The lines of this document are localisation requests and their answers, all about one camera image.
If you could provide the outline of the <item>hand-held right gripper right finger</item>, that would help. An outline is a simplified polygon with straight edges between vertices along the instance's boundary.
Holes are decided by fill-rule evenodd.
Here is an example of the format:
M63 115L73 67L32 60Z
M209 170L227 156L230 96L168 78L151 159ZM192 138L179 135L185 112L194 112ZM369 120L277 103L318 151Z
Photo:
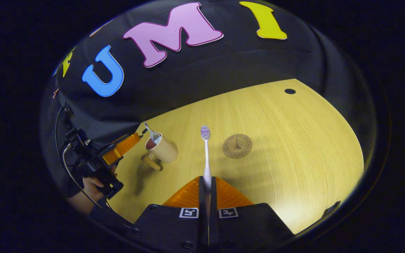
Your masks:
M210 249L279 249L294 234L268 203L251 203L224 180L212 178Z

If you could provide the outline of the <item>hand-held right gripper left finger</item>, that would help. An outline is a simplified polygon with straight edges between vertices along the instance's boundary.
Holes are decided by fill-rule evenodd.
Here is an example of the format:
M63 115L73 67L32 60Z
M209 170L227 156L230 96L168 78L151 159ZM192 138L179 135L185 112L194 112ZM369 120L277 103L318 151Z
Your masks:
M203 252L208 245L207 200L204 180L197 177L196 205L148 205L127 232L145 252Z

